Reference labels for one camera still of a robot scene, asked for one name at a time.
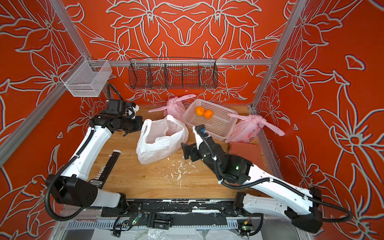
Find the plain pink plastic bag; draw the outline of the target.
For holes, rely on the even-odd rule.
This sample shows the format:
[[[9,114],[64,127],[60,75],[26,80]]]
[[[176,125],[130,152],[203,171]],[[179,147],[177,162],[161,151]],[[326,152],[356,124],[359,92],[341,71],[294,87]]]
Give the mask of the plain pink plastic bag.
[[[183,101],[193,99],[194,97],[196,97],[195,94],[184,95],[182,97],[174,97],[169,99],[164,107],[152,109],[148,112],[163,112],[164,117],[171,115],[175,119],[182,121],[183,115],[186,111]]]

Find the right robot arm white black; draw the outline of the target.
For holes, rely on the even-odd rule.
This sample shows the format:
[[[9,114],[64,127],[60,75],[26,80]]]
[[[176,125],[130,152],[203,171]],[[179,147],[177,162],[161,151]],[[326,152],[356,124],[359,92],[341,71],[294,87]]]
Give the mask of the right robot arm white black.
[[[239,191],[235,201],[249,214],[277,215],[286,218],[298,229],[317,233],[324,223],[342,223],[353,218],[351,211],[326,203],[317,188],[303,189],[290,185],[252,162],[227,154],[212,138],[192,145],[181,144],[184,159],[201,160],[218,179],[218,183]],[[270,206],[257,202],[255,197],[241,193],[242,189],[255,189],[274,199]]]

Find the pink printed plastic bag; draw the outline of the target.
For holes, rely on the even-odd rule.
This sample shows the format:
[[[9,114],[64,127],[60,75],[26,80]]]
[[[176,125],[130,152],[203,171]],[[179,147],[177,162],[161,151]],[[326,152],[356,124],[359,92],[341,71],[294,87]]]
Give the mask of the pink printed plastic bag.
[[[231,135],[225,140],[225,143],[238,142],[249,143],[251,142],[263,129],[267,127],[278,136],[284,136],[285,132],[273,124],[270,124],[266,119],[260,115],[241,116],[229,114],[230,117],[239,119],[240,121],[235,125]]]

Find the white plastic bag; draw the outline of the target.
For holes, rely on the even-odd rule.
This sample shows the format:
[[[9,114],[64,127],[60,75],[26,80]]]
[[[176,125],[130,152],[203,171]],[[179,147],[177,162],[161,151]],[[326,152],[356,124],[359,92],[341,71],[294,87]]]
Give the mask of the white plastic bag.
[[[138,160],[142,165],[162,160],[180,149],[188,137],[187,126],[171,115],[156,121],[146,119],[136,148]]]

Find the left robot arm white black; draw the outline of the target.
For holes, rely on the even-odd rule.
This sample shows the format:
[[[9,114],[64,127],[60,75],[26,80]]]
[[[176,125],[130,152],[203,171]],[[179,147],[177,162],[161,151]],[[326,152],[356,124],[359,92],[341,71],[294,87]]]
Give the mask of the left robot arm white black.
[[[50,174],[46,179],[45,210],[55,221],[69,221],[89,207],[103,208],[116,217],[129,214],[125,194],[105,191],[88,182],[91,168],[112,134],[138,132],[144,124],[143,118],[137,115],[139,106],[126,102],[121,96],[111,99],[111,91],[118,93],[108,83],[107,108],[89,119],[87,133],[70,160],[56,174]],[[72,215],[62,217],[53,210],[52,200],[58,204],[78,207],[78,210]]]

